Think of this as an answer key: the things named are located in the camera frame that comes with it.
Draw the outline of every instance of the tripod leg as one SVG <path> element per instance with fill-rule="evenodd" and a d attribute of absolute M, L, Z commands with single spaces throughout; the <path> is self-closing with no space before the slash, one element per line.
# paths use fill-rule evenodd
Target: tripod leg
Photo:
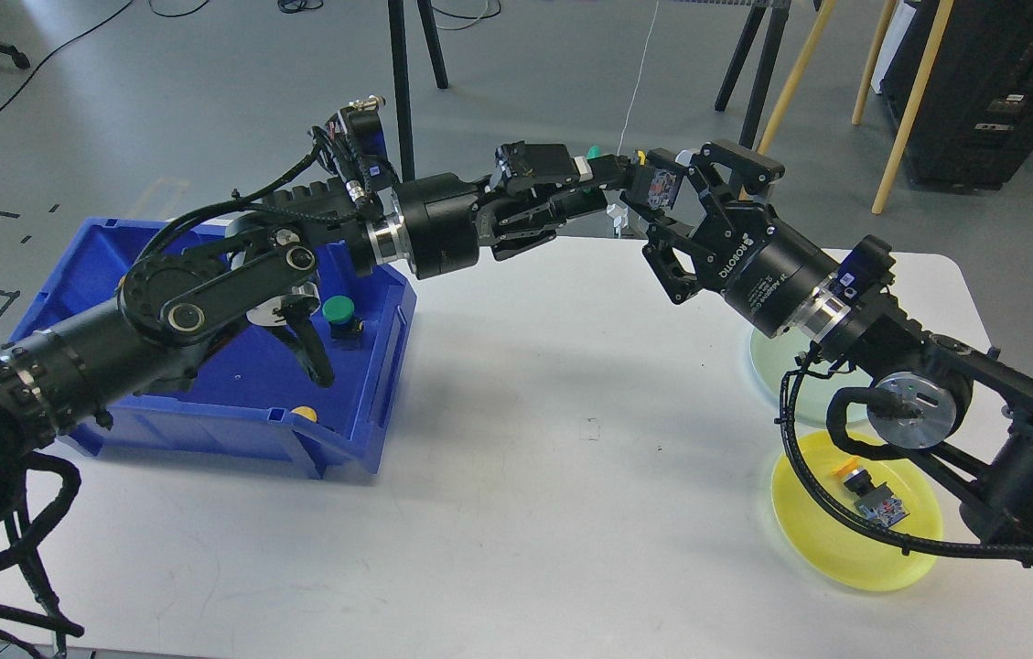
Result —
<path fill-rule="evenodd" d="M 878 27 L 875 28 L 875 40 L 870 43 L 870 55 L 867 56 L 867 67 L 862 71 L 862 84 L 858 86 L 858 99 L 853 103 L 853 117 L 850 124 L 862 124 L 862 116 L 867 109 L 867 97 L 870 95 L 870 81 L 875 77 L 875 66 L 878 66 L 878 54 L 881 44 L 885 40 L 885 29 L 889 27 L 889 19 L 894 15 L 894 6 L 898 0 L 885 0 L 883 12 L 878 18 Z"/>
<path fill-rule="evenodd" d="M 788 112 L 792 95 L 801 86 L 801 77 L 805 74 L 805 68 L 809 67 L 809 60 L 813 58 L 813 52 L 817 51 L 817 42 L 821 40 L 821 33 L 825 32 L 828 17 L 834 12 L 834 4 L 837 4 L 837 0 L 825 0 L 818 9 L 817 20 L 813 22 L 813 30 L 810 30 L 809 37 L 805 39 L 805 45 L 801 46 L 801 54 L 796 56 L 796 63 L 792 64 L 789 79 L 784 81 L 781 95 L 777 96 L 776 105 L 773 107 L 773 116 L 768 118 L 764 134 L 759 138 L 759 148 L 756 149 L 757 153 L 766 154 L 768 147 L 772 146 L 773 138 L 776 137 L 776 129 L 780 128 L 781 122 L 784 121 L 784 113 Z"/>
<path fill-rule="evenodd" d="M 422 19 L 422 32 L 428 37 L 428 52 L 431 53 L 431 67 L 436 71 L 436 87 L 446 89 L 446 64 L 442 59 L 442 45 L 439 42 L 439 28 L 436 28 L 436 14 L 431 8 L 431 0 L 419 0 L 419 18 Z"/>
<path fill-rule="evenodd" d="M 724 84 L 720 86 L 720 95 L 716 97 L 717 113 L 722 113 L 724 108 L 728 107 L 728 100 L 732 97 L 734 84 L 740 80 L 740 71 L 743 70 L 743 62 L 748 58 L 748 51 L 751 51 L 751 42 L 756 40 L 756 32 L 759 30 L 759 22 L 762 20 L 764 20 L 764 8 L 753 5 L 748 11 L 745 24 L 743 24 L 740 41 L 737 42 L 737 50 L 732 53 L 732 63 L 728 64 Z"/>
<path fill-rule="evenodd" d="M 889 159 L 885 161 L 883 180 L 878 185 L 878 195 L 871 213 L 881 214 L 885 209 L 885 199 L 889 198 L 889 190 L 894 187 L 894 176 L 898 175 L 898 165 L 902 162 L 902 154 L 906 151 L 906 140 L 910 138 L 910 130 L 914 129 L 914 118 L 918 116 L 918 105 L 922 103 L 922 92 L 927 91 L 927 81 L 931 80 L 931 67 L 935 66 L 935 56 L 942 45 L 943 32 L 947 29 L 947 20 L 951 15 L 951 5 L 956 0 L 939 0 L 939 9 L 935 12 L 935 23 L 931 25 L 931 33 L 927 35 L 927 45 L 922 50 L 922 61 L 918 62 L 918 72 L 914 74 L 914 84 L 910 87 L 910 96 L 906 100 L 906 109 L 902 113 L 902 121 L 898 125 L 898 133 L 894 135 L 894 146 L 889 150 Z"/>
<path fill-rule="evenodd" d="M 403 181 L 414 181 L 414 132 L 411 128 L 411 76 L 406 64 L 406 12 L 403 0 L 389 0 L 389 50 L 395 62 L 395 99 L 398 103 L 398 150 L 403 158 Z"/>
<path fill-rule="evenodd" d="M 756 80 L 751 85 L 751 97 L 748 99 L 748 109 L 745 116 L 743 116 L 743 129 L 740 131 L 740 145 L 742 147 L 751 149 L 751 146 L 756 143 L 756 129 L 759 126 L 759 116 L 764 112 L 768 86 L 773 82 L 776 55 L 780 53 L 781 38 L 784 37 L 784 24 L 788 20 L 788 9 L 773 9 L 773 17 L 768 19 L 768 32 L 764 33 L 764 46 L 759 51 Z"/>

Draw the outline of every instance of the blue plastic bin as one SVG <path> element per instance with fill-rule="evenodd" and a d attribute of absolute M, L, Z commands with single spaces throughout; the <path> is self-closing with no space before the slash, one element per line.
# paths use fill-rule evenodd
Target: blue plastic bin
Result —
<path fill-rule="evenodd" d="M 114 295 L 118 280 L 161 225 L 86 220 L 11 339 Z M 199 226 L 174 250 L 216 241 L 223 229 Z M 330 464 L 348 461 L 377 472 L 410 335 L 414 291 L 390 268 L 354 276 L 344 244 L 320 247 L 316 257 L 322 300 L 352 297 L 365 322 L 362 349 L 337 349 L 327 322 L 316 314 L 314 324 L 337 376 L 332 387 L 317 387 L 285 346 L 250 326 L 204 365 L 190 391 L 127 397 L 108 406 L 113 430 L 87 421 L 61 441 L 86 454 L 98 454 L 103 446 L 139 446 L 292 462 L 310 478 L 322 477 Z M 299 406 L 315 409 L 316 422 L 289 412 Z"/>

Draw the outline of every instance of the wooden pole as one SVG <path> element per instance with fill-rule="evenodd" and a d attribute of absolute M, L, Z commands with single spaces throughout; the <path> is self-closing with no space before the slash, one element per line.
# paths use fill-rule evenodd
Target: wooden pole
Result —
<path fill-rule="evenodd" d="M 870 45 L 870 55 L 867 58 L 867 67 L 862 71 L 862 85 L 858 86 L 858 99 L 853 104 L 853 117 L 850 124 L 862 124 L 862 116 L 867 109 L 867 96 L 870 95 L 870 81 L 875 77 L 875 66 L 878 64 L 878 54 L 881 52 L 881 44 L 885 40 L 885 29 L 889 27 L 889 19 L 894 15 L 894 6 L 898 0 L 885 0 L 883 12 L 878 18 L 878 27 L 875 28 L 875 40 Z"/>
<path fill-rule="evenodd" d="M 935 66 L 935 55 L 939 54 L 939 44 L 943 41 L 943 32 L 947 30 L 947 20 L 951 15 L 951 5 L 956 0 L 939 0 L 939 9 L 935 12 L 935 23 L 931 26 L 931 34 L 927 35 L 927 46 L 922 51 L 922 61 L 918 62 L 918 72 L 914 74 L 914 84 L 910 87 L 910 96 L 906 100 L 906 112 L 902 113 L 902 121 L 898 126 L 898 134 L 894 136 L 894 147 L 889 150 L 889 159 L 885 161 L 883 180 L 878 185 L 878 196 L 871 213 L 881 214 L 885 209 L 885 199 L 894 187 L 894 176 L 898 175 L 898 165 L 902 162 L 902 154 L 906 151 L 906 140 L 910 130 L 914 128 L 914 118 L 918 114 L 918 104 L 922 103 L 922 92 L 926 92 L 927 81 L 931 80 L 931 69 Z"/>
<path fill-rule="evenodd" d="M 796 63 L 792 64 L 788 80 L 784 81 L 781 89 L 781 96 L 776 100 L 773 108 L 773 116 L 769 117 L 768 125 L 764 126 L 764 134 L 759 138 L 758 153 L 766 154 L 768 147 L 772 145 L 776 137 L 776 129 L 780 128 L 781 121 L 784 120 L 784 113 L 789 108 L 793 93 L 801 85 L 801 76 L 805 74 L 805 67 L 809 66 L 809 60 L 813 58 L 813 51 L 817 50 L 817 42 L 821 40 L 821 33 L 825 32 L 825 25 L 828 24 L 828 17 L 834 12 L 834 4 L 837 0 L 825 0 L 821 3 L 821 10 L 817 11 L 817 20 L 813 22 L 813 29 L 809 32 L 809 37 L 805 39 L 805 45 L 801 46 L 801 54 L 796 56 Z"/>

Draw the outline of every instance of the yellow ball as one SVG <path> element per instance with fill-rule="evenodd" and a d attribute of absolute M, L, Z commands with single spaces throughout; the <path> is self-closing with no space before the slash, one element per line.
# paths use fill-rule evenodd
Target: yellow ball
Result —
<path fill-rule="evenodd" d="M 316 409 L 302 405 L 301 407 L 294 407 L 292 409 L 293 414 L 299 414 L 308 418 L 309 421 L 316 422 Z"/>

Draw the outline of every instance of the small electronic component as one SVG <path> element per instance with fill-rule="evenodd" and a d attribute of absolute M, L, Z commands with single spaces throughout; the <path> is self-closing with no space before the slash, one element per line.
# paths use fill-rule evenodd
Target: small electronic component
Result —
<path fill-rule="evenodd" d="M 361 349 L 362 318 L 353 314 L 353 301 L 346 295 L 334 295 L 324 301 L 320 313 L 328 321 L 330 337 L 338 349 Z"/>
<path fill-rule="evenodd" d="M 858 459 L 851 458 L 841 467 L 834 470 L 834 475 L 842 479 L 847 491 L 854 493 L 858 500 L 853 507 L 867 521 L 885 529 L 905 520 L 909 512 L 902 505 L 902 499 L 896 495 L 886 483 L 875 487 L 867 468 L 858 464 Z"/>

